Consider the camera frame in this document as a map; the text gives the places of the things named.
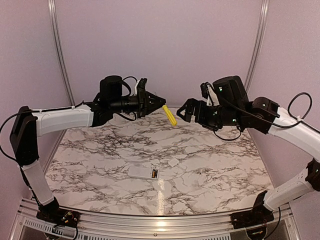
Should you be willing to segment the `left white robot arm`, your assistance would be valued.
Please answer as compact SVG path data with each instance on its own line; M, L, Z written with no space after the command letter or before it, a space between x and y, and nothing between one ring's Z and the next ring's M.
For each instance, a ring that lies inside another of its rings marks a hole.
M132 90L121 76L110 75L100 81L93 101L62 108L19 109L9 137L14 160L37 199L40 212L51 222L60 222L64 215L40 166L38 138L72 128L103 126L115 114L125 117L132 113L135 119L151 114L165 105L166 100L146 91L146 83L146 78L137 80Z

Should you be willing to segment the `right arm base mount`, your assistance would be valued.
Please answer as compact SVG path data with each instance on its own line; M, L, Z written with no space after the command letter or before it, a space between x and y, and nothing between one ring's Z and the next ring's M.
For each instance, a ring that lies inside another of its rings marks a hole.
M269 210L253 209L232 213L230 218L234 229L266 224L267 222L271 222L275 219L273 213Z

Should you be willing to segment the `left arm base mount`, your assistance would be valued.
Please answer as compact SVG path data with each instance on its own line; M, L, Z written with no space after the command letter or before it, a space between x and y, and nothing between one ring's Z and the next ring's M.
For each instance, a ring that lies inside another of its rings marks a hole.
M80 213L74 210L57 209L53 212L38 211L36 218L57 226L76 228L80 219Z

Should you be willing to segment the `white battery cover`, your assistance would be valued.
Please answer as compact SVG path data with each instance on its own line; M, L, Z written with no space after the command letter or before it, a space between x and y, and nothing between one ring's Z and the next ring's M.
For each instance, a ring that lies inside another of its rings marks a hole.
M180 161L179 161L177 158L172 158L172 159L169 160L167 163L168 163L169 166L171 166L171 167L173 168L174 166L176 166L177 164L179 164Z

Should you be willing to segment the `yellow handled screwdriver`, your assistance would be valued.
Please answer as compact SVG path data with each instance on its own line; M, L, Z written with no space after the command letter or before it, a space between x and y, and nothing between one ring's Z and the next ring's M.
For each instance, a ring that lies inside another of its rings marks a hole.
M176 126L178 124L178 122L177 122L176 118L174 117L174 115L172 114L172 112L170 111L170 109L168 108L168 106L166 104L164 104L162 106L162 109L164 110L171 125Z

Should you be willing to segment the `white remote control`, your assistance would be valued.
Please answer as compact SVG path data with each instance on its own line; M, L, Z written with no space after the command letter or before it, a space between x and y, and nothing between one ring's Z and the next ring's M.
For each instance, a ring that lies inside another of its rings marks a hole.
M157 178L151 178L151 172L153 169L155 169L155 168L131 166L128 169L127 174L129 177L132 177L132 178L146 179L146 180L157 180L159 177L159 170L158 170Z

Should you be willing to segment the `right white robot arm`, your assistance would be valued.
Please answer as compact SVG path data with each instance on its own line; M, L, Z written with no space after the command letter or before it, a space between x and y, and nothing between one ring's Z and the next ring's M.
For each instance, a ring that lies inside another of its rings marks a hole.
M273 190L260 193L248 212L247 219L258 224L267 213L307 193L320 190L320 132L303 119L266 97L250 101L241 78L237 75L201 84L201 94L207 101L189 98L176 114L186 122L194 121L216 132L224 126L240 132L255 129L281 138L312 156L297 176Z

